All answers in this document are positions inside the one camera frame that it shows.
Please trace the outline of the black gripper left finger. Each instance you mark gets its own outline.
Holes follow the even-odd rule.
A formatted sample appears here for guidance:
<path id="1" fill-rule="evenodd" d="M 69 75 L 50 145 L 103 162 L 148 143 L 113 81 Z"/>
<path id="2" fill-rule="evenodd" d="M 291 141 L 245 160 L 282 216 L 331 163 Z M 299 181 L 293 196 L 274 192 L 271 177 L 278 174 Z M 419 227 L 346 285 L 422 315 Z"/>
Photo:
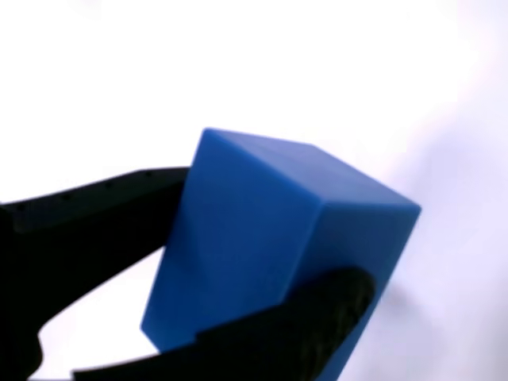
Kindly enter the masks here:
<path id="1" fill-rule="evenodd" d="M 49 320 L 165 245 L 187 173 L 135 171 L 2 205 L 2 379 L 28 379 Z"/>

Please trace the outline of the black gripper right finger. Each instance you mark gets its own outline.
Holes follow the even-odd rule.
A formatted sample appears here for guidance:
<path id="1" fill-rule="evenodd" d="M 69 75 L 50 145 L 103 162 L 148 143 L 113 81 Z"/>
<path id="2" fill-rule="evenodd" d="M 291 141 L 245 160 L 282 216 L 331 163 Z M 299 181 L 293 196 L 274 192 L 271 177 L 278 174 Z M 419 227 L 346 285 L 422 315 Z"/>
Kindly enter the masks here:
<path id="1" fill-rule="evenodd" d="M 200 332 L 193 344 L 76 380 L 315 380 L 375 296 L 364 270 L 330 271 L 284 303 Z"/>

